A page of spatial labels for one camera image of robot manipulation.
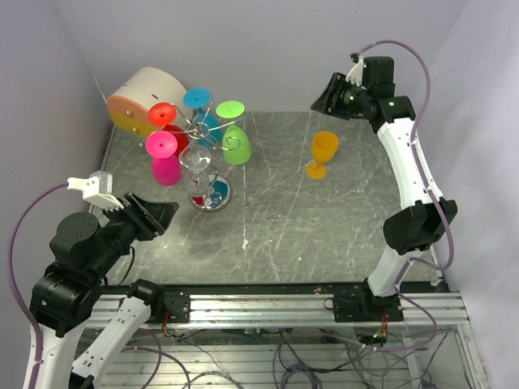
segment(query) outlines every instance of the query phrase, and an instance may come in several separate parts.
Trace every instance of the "black bracket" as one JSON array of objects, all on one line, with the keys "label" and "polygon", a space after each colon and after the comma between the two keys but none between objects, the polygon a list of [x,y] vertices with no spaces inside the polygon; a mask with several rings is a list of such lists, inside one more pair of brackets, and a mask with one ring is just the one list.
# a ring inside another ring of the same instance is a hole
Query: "black bracket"
[{"label": "black bracket", "polygon": [[87,378],[84,378],[76,373],[71,373],[68,387],[69,389],[94,389],[94,377],[89,375]]},{"label": "black bracket", "polygon": [[[457,214],[456,201],[440,198],[440,206],[450,224]],[[428,250],[444,232],[444,224],[433,203],[418,201],[384,222],[384,238],[388,246],[400,255],[413,250]]]},{"label": "black bracket", "polygon": [[182,290],[165,291],[165,308],[169,311],[169,323],[189,323],[191,299]]},{"label": "black bracket", "polygon": [[336,294],[329,302],[324,302],[328,310],[333,310],[335,323],[381,322],[382,315],[388,315],[388,321],[401,322],[404,315],[400,299],[395,294],[389,297],[375,297],[364,280],[361,286],[347,294]]},{"label": "black bracket", "polygon": [[164,320],[164,289],[152,281],[137,280],[132,283],[127,291],[128,297],[137,297],[150,306],[152,314],[148,323],[159,323]]}]

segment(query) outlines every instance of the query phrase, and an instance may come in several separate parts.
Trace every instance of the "orange plastic wine glass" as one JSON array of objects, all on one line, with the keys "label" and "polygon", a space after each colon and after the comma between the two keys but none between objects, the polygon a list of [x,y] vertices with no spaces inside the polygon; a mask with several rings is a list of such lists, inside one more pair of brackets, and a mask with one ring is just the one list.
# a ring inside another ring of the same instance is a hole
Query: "orange plastic wine glass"
[{"label": "orange plastic wine glass", "polygon": [[307,174],[314,180],[326,177],[326,168],[323,166],[329,162],[339,148],[339,138],[329,131],[321,131],[315,134],[311,143],[311,154],[314,162],[307,166]]}]

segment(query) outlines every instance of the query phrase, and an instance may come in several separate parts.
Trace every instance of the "metal extrusion bar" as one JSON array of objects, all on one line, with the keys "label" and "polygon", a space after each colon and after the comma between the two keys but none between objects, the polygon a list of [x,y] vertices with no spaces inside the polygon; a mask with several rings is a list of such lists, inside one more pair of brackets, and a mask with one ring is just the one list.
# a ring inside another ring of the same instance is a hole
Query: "metal extrusion bar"
[{"label": "metal extrusion bar", "polygon": [[[410,347],[413,345],[413,340],[406,336],[405,334],[403,338],[403,343],[405,347]],[[410,384],[413,386],[413,389],[420,389],[422,387],[422,383],[420,382],[420,377],[422,377],[422,368],[420,366],[420,360],[418,359],[418,355],[416,353],[410,353],[407,357],[407,366],[409,368],[409,374],[411,377]]]},{"label": "metal extrusion bar", "polygon": [[[438,325],[469,323],[459,293],[408,293],[428,310]],[[94,305],[87,328],[104,328],[115,315],[123,295],[103,295]],[[170,328],[285,328],[285,327],[378,327],[380,322],[335,323],[324,306],[332,294],[313,295],[191,295],[189,323],[171,323]],[[430,319],[418,308],[402,301],[403,322],[391,327],[429,326]],[[160,329],[160,324],[143,327]]]},{"label": "metal extrusion bar", "polygon": [[472,382],[474,389],[490,389],[487,373],[483,368],[482,360],[479,356],[472,327],[468,323],[458,325],[456,335],[461,358],[463,359],[464,365],[468,368],[466,372],[467,379]]}]

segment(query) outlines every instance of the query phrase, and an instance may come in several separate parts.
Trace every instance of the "pink cup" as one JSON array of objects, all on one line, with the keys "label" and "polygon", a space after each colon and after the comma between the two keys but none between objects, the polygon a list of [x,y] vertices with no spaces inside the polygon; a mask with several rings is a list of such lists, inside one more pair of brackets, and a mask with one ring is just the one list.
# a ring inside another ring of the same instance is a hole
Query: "pink cup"
[{"label": "pink cup", "polygon": [[153,132],[146,138],[146,151],[153,158],[168,158],[177,150],[178,142],[167,131]]},{"label": "pink cup", "polygon": [[153,178],[162,186],[173,186],[182,178],[182,168],[176,156],[152,159]]}]

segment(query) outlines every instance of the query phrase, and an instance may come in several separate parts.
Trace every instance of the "scratched tabletop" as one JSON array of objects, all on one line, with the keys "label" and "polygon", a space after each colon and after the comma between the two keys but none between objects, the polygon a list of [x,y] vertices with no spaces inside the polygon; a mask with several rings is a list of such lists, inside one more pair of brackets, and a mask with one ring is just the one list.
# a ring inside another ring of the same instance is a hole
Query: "scratched tabletop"
[{"label": "scratched tabletop", "polygon": [[[212,152],[233,188],[229,205],[212,214],[196,211],[180,184],[156,184],[141,139],[115,130],[105,160],[105,170],[114,175],[114,194],[131,191],[180,204],[164,236],[136,242],[135,265],[125,284],[139,278],[160,284],[257,284],[369,276],[384,249],[384,220],[399,211],[391,165],[369,125],[318,113],[246,113],[241,126],[252,157],[232,166],[221,151]],[[341,145],[326,165],[327,177],[314,181],[305,168],[312,160],[312,138],[321,130],[335,133]],[[122,278],[129,260],[116,263],[111,283]],[[434,281],[437,275],[414,265],[406,279]]]}]

